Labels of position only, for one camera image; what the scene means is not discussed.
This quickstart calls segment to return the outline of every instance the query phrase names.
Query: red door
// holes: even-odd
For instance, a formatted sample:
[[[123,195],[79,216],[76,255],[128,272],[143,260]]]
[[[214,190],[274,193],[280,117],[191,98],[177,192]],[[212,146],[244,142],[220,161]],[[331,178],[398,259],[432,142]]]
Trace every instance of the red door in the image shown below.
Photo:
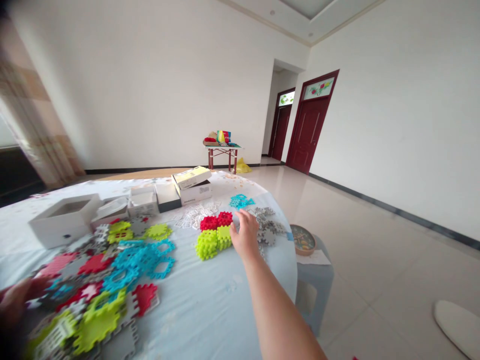
[[[290,110],[292,105],[287,105],[278,108],[278,119],[276,122],[276,130],[273,135],[273,149],[271,157],[282,161],[282,152],[284,151],[285,137],[287,135],[287,128],[289,127]]]
[[[289,167],[302,173],[309,173],[329,102],[329,96],[324,96],[301,103],[298,124],[292,135],[290,156],[287,160]]]

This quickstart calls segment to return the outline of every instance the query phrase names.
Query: bag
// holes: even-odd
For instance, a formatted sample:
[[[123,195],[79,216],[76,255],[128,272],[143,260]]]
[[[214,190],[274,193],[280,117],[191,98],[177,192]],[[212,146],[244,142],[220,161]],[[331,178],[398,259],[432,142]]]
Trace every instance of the bag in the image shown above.
[[[244,162],[244,158],[241,157],[236,163],[236,172],[238,174],[251,173],[252,169]]]

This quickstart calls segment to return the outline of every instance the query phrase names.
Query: ceiling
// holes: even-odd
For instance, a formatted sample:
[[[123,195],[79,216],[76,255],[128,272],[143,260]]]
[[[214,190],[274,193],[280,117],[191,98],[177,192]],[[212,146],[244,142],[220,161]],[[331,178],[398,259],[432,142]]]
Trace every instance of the ceiling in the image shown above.
[[[385,0],[218,0],[307,46]]]

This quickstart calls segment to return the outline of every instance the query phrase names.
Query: white box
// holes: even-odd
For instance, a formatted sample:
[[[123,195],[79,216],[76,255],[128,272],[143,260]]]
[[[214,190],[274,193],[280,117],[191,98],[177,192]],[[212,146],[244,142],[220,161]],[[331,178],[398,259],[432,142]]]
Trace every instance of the white box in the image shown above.
[[[153,185],[132,188],[128,200],[128,213],[130,216],[159,214],[157,193]]]
[[[116,219],[127,219],[129,215],[128,211],[129,199],[125,196],[115,196],[109,197],[105,200],[102,200],[100,208],[97,209],[95,217],[91,220],[90,227],[93,231],[102,224],[110,224]]]
[[[46,249],[67,245],[90,232],[90,221],[101,203],[98,194],[65,198],[28,224]]]
[[[208,180],[185,190],[181,190],[175,180],[173,184],[175,185],[176,192],[180,196],[182,205],[188,205],[212,197],[212,184]]]
[[[171,176],[171,178],[172,181],[178,185],[180,190],[185,190],[197,184],[203,183],[211,176],[212,173],[209,169],[203,166],[197,166],[193,169],[174,174]]]

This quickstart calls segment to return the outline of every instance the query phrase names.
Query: baseboard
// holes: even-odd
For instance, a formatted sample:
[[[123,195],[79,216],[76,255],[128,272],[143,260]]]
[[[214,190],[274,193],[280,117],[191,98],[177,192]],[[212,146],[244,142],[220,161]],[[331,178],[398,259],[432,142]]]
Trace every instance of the baseboard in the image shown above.
[[[439,234],[442,234],[444,236],[446,236],[447,238],[450,238],[450,239],[453,239],[453,240],[456,240],[458,241],[459,243],[462,243],[462,244],[465,244],[475,250],[479,250],[480,251],[480,241],[477,241],[471,237],[468,237],[466,235],[463,235],[461,233],[458,233],[456,231],[453,231],[453,230],[450,230],[449,228],[446,228],[444,226],[441,226],[441,225],[438,225],[434,222],[431,222],[431,221],[428,221],[424,218],[421,218],[419,216],[416,216],[416,215],[413,215],[407,211],[404,211],[404,210],[401,210],[399,209],[398,207],[395,207],[395,206],[392,206],[392,205],[389,205],[385,202],[382,202],[380,200],[377,200],[377,199],[374,199],[373,197],[370,197],[370,196],[367,196],[367,195],[364,195],[358,191],[355,191],[355,190],[352,190],[346,186],[343,186],[343,185],[340,185],[340,184],[337,184],[336,182],[333,182],[333,181],[330,181],[330,180],[327,180],[326,178],[323,178],[321,176],[318,176],[318,175],[315,175],[311,172],[308,173],[308,175],[314,179],[317,179],[319,181],[321,181],[322,183],[325,183],[325,184],[328,184],[330,186],[333,186],[334,188],[337,188],[339,190],[342,190],[350,195],[353,195],[357,198],[360,198],[362,200],[365,200],[371,204],[374,204],[376,206],[378,206],[379,208],[382,208],[384,210],[387,210],[391,213],[394,213],[398,216],[401,216],[402,218],[404,219],[407,219],[407,220],[410,220],[411,222],[414,222],[418,225],[421,225],[425,228],[428,228],[436,233],[439,233]]]
[[[251,168],[259,167],[259,163],[252,163],[247,164]],[[194,168],[198,165],[185,165],[185,166],[159,166],[159,167],[123,167],[123,168],[112,168],[112,169],[90,169],[85,170],[87,175],[102,175],[102,174],[123,174],[123,173],[136,173],[139,171],[147,171],[147,170],[158,170],[158,169],[179,169],[179,168]],[[208,165],[200,165],[204,168],[208,168]],[[214,169],[224,169],[228,168],[227,165],[214,165]]]

